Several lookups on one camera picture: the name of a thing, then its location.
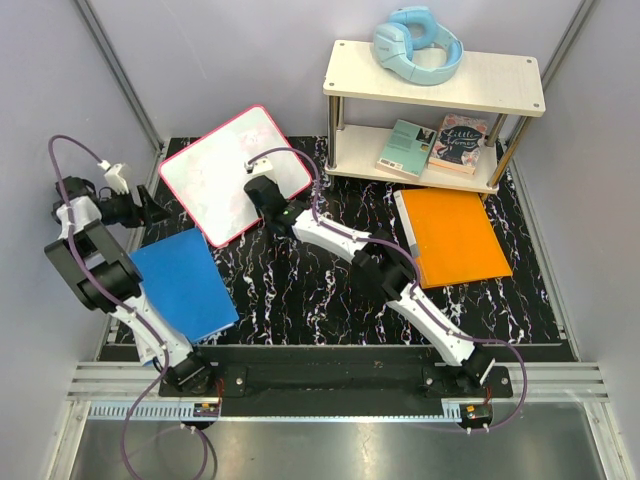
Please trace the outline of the pink framed whiteboard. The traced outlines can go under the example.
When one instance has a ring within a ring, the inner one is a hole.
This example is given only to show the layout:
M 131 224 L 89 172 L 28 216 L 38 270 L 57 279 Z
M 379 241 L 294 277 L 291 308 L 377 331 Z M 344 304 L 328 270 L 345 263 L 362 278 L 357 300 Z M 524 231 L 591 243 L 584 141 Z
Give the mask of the pink framed whiteboard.
M 312 175 L 269 112 L 253 105 L 158 167 L 158 173 L 209 243 L 224 247 L 259 221 L 244 192 L 244 163 L 267 156 L 281 194 L 290 199 Z

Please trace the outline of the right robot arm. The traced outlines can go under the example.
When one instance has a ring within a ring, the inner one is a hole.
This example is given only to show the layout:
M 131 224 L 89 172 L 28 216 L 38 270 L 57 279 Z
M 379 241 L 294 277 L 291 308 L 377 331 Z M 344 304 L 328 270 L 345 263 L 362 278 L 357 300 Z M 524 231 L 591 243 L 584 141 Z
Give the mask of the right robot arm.
M 447 365 L 457 368 L 454 384 L 460 393 L 472 397 L 488 387 L 495 359 L 427 298 L 419 287 L 415 262 L 387 232 L 368 233 L 332 221 L 320 215 L 314 203 L 286 199 L 265 175 L 249 180 L 244 191 L 272 233 L 349 262 L 374 300 L 408 320 Z

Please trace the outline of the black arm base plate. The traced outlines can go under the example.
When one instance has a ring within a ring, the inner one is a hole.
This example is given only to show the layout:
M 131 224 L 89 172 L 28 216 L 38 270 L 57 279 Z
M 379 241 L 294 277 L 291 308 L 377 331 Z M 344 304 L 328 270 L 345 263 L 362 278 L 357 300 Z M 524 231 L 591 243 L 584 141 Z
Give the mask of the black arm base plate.
M 236 345 L 201 352 L 212 366 L 211 380 L 193 390 L 162 383 L 159 393 L 193 399 L 221 394 L 225 418 L 428 418 L 443 414 L 445 400 L 514 396 L 506 367 L 493 366 L 475 387 L 430 346 Z

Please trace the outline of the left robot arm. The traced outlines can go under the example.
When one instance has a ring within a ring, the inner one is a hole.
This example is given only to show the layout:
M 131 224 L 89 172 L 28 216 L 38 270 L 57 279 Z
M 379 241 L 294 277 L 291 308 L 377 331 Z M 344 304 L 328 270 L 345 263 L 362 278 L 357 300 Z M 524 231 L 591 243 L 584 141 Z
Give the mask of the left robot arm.
M 60 201 L 52 215 L 61 225 L 45 255 L 89 310 L 111 315 L 133 332 L 140 361 L 152 363 L 162 382 L 184 394 L 203 396 L 215 386 L 216 372 L 201 352 L 158 313 L 142 287 L 143 276 L 107 230 L 109 225 L 144 227 L 169 218 L 147 189 L 97 195 L 88 180 L 68 176 L 56 185 Z

